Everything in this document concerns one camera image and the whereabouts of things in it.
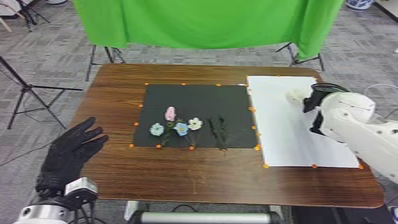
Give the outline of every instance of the metal stand leg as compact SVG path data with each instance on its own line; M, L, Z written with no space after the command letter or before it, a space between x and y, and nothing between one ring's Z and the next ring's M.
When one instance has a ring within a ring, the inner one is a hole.
M39 101L39 103L41 103L41 106L44 107L48 113L51 114L55 121L58 122L58 125L60 125L62 128L66 129L66 125L62 124L62 122L60 122L60 120L58 120L58 117L55 116L53 111L50 110L50 105L46 105L46 103L44 103L44 101L42 101L41 97L37 96L37 94L35 94L35 92L34 92L32 89L30 89L28 92L30 92L34 98L37 99L37 101Z
M57 86L35 86L35 85L30 85L30 84L25 82L21 76L18 75L18 73L16 73L16 71L14 71L14 69L12 69L12 67L10 67L10 65L9 65L9 63L7 63L7 61L3 60L3 57L2 57L2 56L0 56L0 64L3 65L5 69L9 70L9 73L12 74L14 79L16 79L16 81L18 81L18 83L19 83L19 86L21 86L21 95L19 95L18 102L16 102L16 108L14 108L14 112L12 112L12 116L10 116L10 121L9 121L7 129L10 129L16 115L21 114L21 113L37 111L37 110L46 110L46 111L48 111L48 113L50 113L51 116L53 116L55 121L58 122L62 128L66 129L66 126L64 126L64 124L62 124L62 122L60 122L57 116L55 116L55 114L53 114L53 111L50 110L50 107L51 107L51 105L53 105L53 103L55 103L55 100L58 99L62 93L66 92L66 90L71 90L71 91L83 91L83 90L82 90L82 89L74 89L74 88L57 87ZM37 93L34 92L34 88L60 90L60 93L57 94L57 96L55 96L55 98L53 98L50 104L44 103L44 101L42 101L42 99L41 99ZM25 93L26 93L26 92L32 94L32 96L34 96L35 100L39 101L42 107L41 107L41 108L35 108L35 109L32 109L32 110L19 111L21 100L23 100L23 96L25 96Z
M115 57L121 59L121 64L126 64L124 58L121 56L121 50L117 48L112 48L112 51L108 47L103 48L108 56L108 61L113 64L115 63ZM89 62L89 68L87 68L87 73L85 73L85 82L89 82L90 79L90 69L92 65L101 65L94 63L94 57L96 57L96 45L92 45L92 51L90 51L90 62Z
M291 45L291 42L282 46L282 48L279 48L277 49L277 51L275 52L281 52L282 51L282 49L286 48L286 47L289 47L289 45Z
M21 100L23 100L25 93L26 93L26 91L21 89L21 94L19 94L19 98L18 98L18 102L16 102L16 108L14 108L12 116L10 116L10 119L9 119L7 129L10 129L10 126L12 126L12 123L14 123L14 119L16 119L16 114L18 114L18 110L19 110L19 106L21 106Z
M113 61L113 57L112 57L112 55L110 55L108 47L105 47L105 52L106 52L106 55L108 55L108 61L110 61L110 63L113 64L115 61Z
M321 71L325 71L323 59L321 59L320 54L318 54L318 59L320 59L320 68L321 68Z
M126 64L126 61L124 61L124 58L122 58L122 56L121 56L121 50L117 49L117 48L112 48L112 50L113 50L113 55L119 57L119 59L121 59L121 64Z
M291 42L289 42L289 43L282 46L282 48L279 48L277 51L275 51L275 52L281 52L281 50L282 50L284 48L288 48L288 50L289 50L289 57L291 57L289 67L291 67L293 65L304 64L305 62L309 62L309 61L312 61L312 60L320 60L320 68L321 68L321 71L325 71L325 64L323 64L323 60L321 60L321 55L318 54L318 56L316 56L314 58L311 58L311 59L300 61L300 60L298 60L298 54L293 55L293 50L291 50L291 46L289 46L289 45L291 45Z
M39 14L39 12L34 10L34 8L28 6L28 4L23 2L23 0L16 0L16 1L18 1L18 4L19 4L19 7L21 7L21 15L23 15L23 17L25 17L25 22L26 22L28 32L32 32L30 24L32 24L32 25L37 25L37 21L35 21L34 16L32 16L32 14L30 14L28 11L34 12L34 15L35 15L37 17L41 17L42 20L44 20L48 23L50 23L50 21L48 21L46 17Z
M94 65L94 55L96 55L96 45L92 45L92 51L90 51L90 63L89 63L89 69L87 69L87 73L85 73L85 82L89 82L89 79L90 79L90 68Z

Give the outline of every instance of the green screen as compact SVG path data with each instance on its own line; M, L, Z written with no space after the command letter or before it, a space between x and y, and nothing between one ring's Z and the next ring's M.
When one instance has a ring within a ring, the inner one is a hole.
M343 0L74 0L90 43L241 48L293 42L320 53Z

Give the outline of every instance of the gray floor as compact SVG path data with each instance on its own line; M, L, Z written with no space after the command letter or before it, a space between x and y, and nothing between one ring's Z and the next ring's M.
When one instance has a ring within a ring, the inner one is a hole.
M2 56L28 82L87 89L90 83L83 82L83 78L90 45L73 5L55 7L44 5L41 1L35 9L51 20L51 24L41 21L34 32L28 33L23 21L7 21L14 33L7 33L0 27ZM273 52L279 46L229 50L186 50L131 45L122 52L128 63L284 67L289 63L289 56L286 52ZM325 81L341 84L357 92L362 92L364 88L376 83L398 85L396 48L396 22L376 8L359 13L343 7L321 51L327 66L327 72L321 73ZM96 61L106 62L103 52L98 54ZM316 62L302 66L318 69ZM39 122L19 115L12 130L5 130L18 91L18 86L0 75L0 163L30 149L39 148L60 133L60 127L44 112L30 113ZM50 99L51 91L41 91L41 96ZM82 97L83 93L69 92L55 103L53 111L66 124L71 121ZM378 103L378 113L385 116L398 108L396 90L376 88L369 91L369 97ZM25 101L26 108L35 106L30 100ZM44 154L46 150L35 151L0 167L0 223L3 224L12 223L19 208L26 203ZM380 183L387 202L398 195L398 186L382 177ZM266 207L259 206L195 206L209 211L259 212L266 210ZM172 207L174 204L151 204L154 210L167 211ZM108 223L119 223L122 208L124 202L121 201L99 202L98 213Z

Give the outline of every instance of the white sheet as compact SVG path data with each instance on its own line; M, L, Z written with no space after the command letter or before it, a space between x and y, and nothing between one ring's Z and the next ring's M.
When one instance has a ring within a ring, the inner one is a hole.
M265 164L359 168L346 145L309 131L318 112L304 114L286 100L291 89L311 88L314 78L249 76L247 80Z

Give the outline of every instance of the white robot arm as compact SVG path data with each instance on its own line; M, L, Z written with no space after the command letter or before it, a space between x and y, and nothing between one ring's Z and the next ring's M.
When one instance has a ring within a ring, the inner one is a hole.
M289 101L304 102L304 112L318 109L318 133L346 143L357 157L398 183L398 122L375 122L373 100L336 87L316 84L311 97L302 91L291 91Z

